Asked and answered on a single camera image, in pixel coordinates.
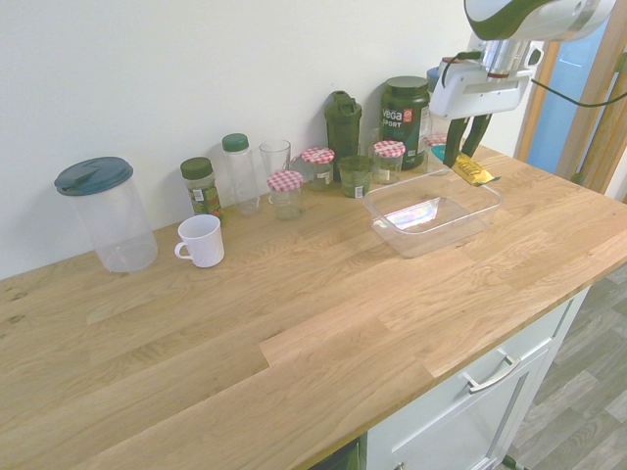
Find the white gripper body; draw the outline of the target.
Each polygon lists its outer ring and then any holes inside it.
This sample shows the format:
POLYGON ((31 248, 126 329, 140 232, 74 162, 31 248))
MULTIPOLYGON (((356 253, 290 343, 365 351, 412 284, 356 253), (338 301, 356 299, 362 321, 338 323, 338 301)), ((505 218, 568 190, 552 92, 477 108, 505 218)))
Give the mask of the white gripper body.
POLYGON ((493 78, 482 65, 471 61, 442 61, 430 100, 430 113, 453 120, 512 111, 520 104, 532 76, 531 70, 512 71, 506 78, 493 78))

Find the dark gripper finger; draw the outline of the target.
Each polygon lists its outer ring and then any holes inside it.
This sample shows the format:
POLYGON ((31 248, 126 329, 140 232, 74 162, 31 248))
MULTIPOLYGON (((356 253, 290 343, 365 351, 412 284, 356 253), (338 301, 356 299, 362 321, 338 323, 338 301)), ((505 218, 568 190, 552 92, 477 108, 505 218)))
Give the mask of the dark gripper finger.
POLYGON ((453 166, 457 160, 461 139, 469 121, 469 117, 456 118, 450 121, 443 160, 444 165, 453 166))
POLYGON ((486 133, 491 118, 491 114, 476 116, 473 118, 470 132, 468 133, 461 149, 463 154, 468 157, 472 157, 474 155, 486 133))

